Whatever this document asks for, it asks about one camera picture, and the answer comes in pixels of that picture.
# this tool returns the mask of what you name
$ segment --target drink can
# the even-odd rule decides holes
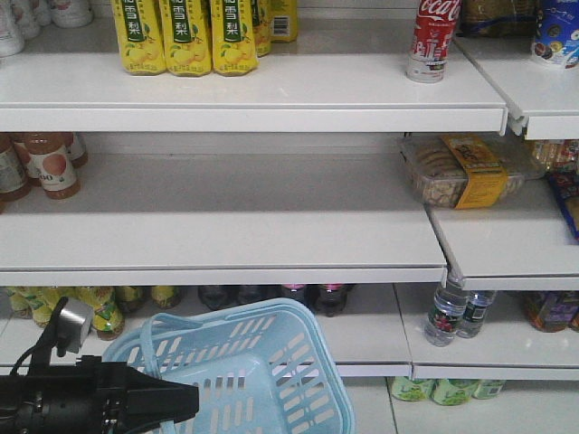
[[[406,76],[422,83],[442,80],[452,32],[460,14],[460,0],[421,0]]]
[[[579,62],[579,0],[540,0],[531,58],[569,69]]]

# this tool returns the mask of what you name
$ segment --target green can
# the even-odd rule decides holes
[[[431,396],[434,379],[411,380],[394,377],[392,396],[401,401],[423,401]]]
[[[461,405],[470,400],[477,390],[479,380],[449,380],[436,381],[431,398],[440,405]]]
[[[472,393],[472,397],[477,400],[495,398],[506,382],[507,380],[480,380],[477,390]]]

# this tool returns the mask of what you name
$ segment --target plastic food container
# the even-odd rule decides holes
[[[527,179],[545,174],[527,149],[481,137],[508,172],[499,200],[514,195]],[[466,172],[442,139],[412,137],[402,140],[402,156],[419,200],[430,205],[454,208],[469,181]]]
[[[354,412],[316,318],[274,298],[192,317],[158,314],[103,355],[199,387],[179,434],[350,434]]]

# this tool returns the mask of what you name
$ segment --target white container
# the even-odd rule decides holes
[[[45,26],[52,22],[48,0],[32,0],[32,5],[34,17],[39,25]]]
[[[49,0],[52,22],[59,27],[82,27],[92,21],[89,0]]]
[[[40,34],[40,25],[33,13],[31,0],[11,0],[12,13],[16,25],[22,32],[25,41],[31,40]]]
[[[24,37],[16,25],[10,0],[0,0],[0,57],[12,56],[24,49]]]

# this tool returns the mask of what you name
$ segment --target basket handle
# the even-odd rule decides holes
[[[145,372],[155,378],[161,378],[161,369],[157,360],[157,352],[153,346],[153,326],[155,323],[163,323],[175,330],[195,330],[201,328],[203,323],[189,318],[164,313],[153,315],[143,323],[139,342],[143,353],[143,361],[145,362]]]

